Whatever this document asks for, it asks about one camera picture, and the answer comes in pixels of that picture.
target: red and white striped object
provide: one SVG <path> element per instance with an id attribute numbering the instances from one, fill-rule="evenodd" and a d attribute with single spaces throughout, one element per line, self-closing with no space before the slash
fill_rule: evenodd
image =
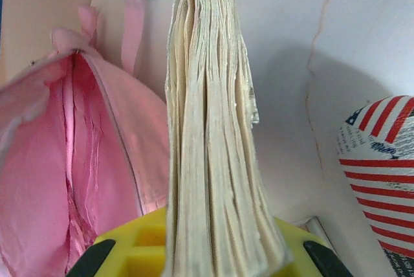
<path id="1" fill-rule="evenodd" d="M 414 276 L 414 98 L 377 101 L 336 139 L 343 171 L 398 276 Z"/>

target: pink fabric bag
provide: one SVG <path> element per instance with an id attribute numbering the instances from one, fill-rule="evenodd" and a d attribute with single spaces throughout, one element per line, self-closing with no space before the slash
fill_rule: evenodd
<path id="1" fill-rule="evenodd" d="M 97 235 L 166 204 L 166 105 L 131 75 L 143 6 L 126 0 L 124 70 L 95 49 L 85 6 L 82 35 L 55 29 L 56 52 L 0 90 L 0 255 L 13 277 L 64 276 Z"/>

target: stack of paper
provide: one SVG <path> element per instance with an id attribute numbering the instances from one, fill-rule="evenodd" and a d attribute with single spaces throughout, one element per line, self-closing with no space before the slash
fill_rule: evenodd
<path id="1" fill-rule="evenodd" d="M 175 0 L 164 276 L 269 276 L 290 260 L 257 168 L 258 122 L 235 0 Z"/>

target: zipper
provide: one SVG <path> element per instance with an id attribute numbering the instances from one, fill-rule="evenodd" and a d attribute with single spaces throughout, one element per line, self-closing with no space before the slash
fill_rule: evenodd
<path id="1" fill-rule="evenodd" d="M 90 222 L 90 224 L 94 224 L 97 226 L 96 223 L 96 190 L 98 188 L 97 181 L 98 181 L 98 168 L 99 168 L 99 143 L 100 137 L 102 135 L 102 131 L 99 127 L 94 124 L 92 114 L 91 114 L 91 107 L 88 104 L 87 98 L 83 97 L 83 105 L 85 108 L 85 127 L 87 130 L 87 140 L 86 140 L 86 156 L 85 162 L 83 163 L 83 171 L 82 175 L 84 177 L 88 177 L 86 183 L 83 183 L 82 194 L 92 194 L 90 197 L 90 202 L 92 202 L 91 211 L 85 211 L 86 218 Z"/>
<path id="2" fill-rule="evenodd" d="M 134 169 L 132 167 L 131 159 L 129 158 L 129 155 L 128 155 L 127 150 L 126 150 L 125 142 L 122 140 L 120 127 L 118 125 L 118 122 L 116 121 L 116 118 L 115 118 L 115 115 L 114 115 L 114 112 L 113 112 L 113 109 L 112 109 L 112 105 L 109 101 L 109 97 L 108 97 L 108 94 L 107 94 L 106 89 L 105 89 L 105 85 L 102 82 L 102 80 L 100 78 L 100 75 L 99 75 L 99 72 L 96 69 L 93 61 L 86 54 L 81 54 L 81 56 L 82 56 L 83 59 L 86 60 L 86 62 L 88 63 L 89 68 L 93 72 L 96 83 L 98 84 L 99 90 L 102 94 L 102 98 L 105 102 L 105 107 L 107 109 L 109 119 L 111 120 L 113 128 L 116 132 L 116 136 L 118 138 L 118 142 L 121 145 L 122 151 L 124 152 L 124 157 L 125 157 L 125 160 L 127 162 L 127 166 L 129 168 L 129 173 L 131 174 L 131 177 L 134 181 L 135 191 L 136 191 L 136 210 L 142 216 L 145 213 L 144 213 L 144 208 L 142 207 L 142 203 L 141 203 L 141 200 L 140 200 L 141 199 L 140 190 L 139 190 L 139 187 L 138 187 L 138 183 L 136 181 L 136 177 L 135 177 L 135 174 L 134 174 Z"/>
<path id="3" fill-rule="evenodd" d="M 69 243 L 69 254 L 67 260 L 66 271 L 68 271 L 76 262 L 78 257 L 85 251 L 85 249 L 92 245 L 96 232 L 93 230 L 90 223 L 88 223 L 81 216 L 76 199 L 74 196 L 73 187 L 73 158 L 74 158 L 74 144 L 75 144 L 75 118 L 74 118 L 74 86 L 73 86 L 73 70 L 75 65 L 75 54 L 69 57 L 67 66 L 67 73 L 62 81 L 62 106 L 65 123 L 65 144 L 66 144 L 66 185 L 67 185 L 67 199 L 68 199 L 68 218 L 69 226 L 67 229 L 67 240 Z"/>

